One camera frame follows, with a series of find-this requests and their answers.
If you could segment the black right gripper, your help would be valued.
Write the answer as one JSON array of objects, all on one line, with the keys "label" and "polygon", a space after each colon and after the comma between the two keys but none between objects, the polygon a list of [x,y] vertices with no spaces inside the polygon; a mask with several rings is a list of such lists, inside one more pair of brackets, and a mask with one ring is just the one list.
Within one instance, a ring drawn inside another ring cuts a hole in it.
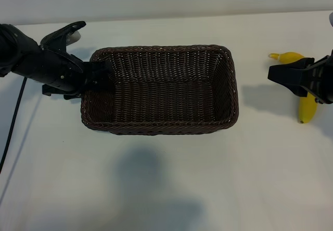
[{"label": "black right gripper", "polygon": [[[284,75],[294,74],[305,68],[305,89],[294,80],[282,80]],[[298,97],[306,97],[309,92],[318,103],[332,104],[332,53],[316,62],[314,58],[301,58],[292,63],[270,66],[268,79],[288,88]]]}]

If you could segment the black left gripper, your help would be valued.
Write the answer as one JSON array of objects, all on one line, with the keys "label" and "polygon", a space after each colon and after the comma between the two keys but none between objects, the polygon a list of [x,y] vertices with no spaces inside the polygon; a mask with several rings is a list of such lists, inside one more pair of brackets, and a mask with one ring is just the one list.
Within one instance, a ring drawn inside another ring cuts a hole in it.
[{"label": "black left gripper", "polygon": [[108,76],[114,74],[110,61],[87,63],[67,53],[67,43],[51,46],[15,45],[18,60],[12,72],[25,78],[43,83],[43,94],[78,96],[81,91],[111,92],[115,84]]}]

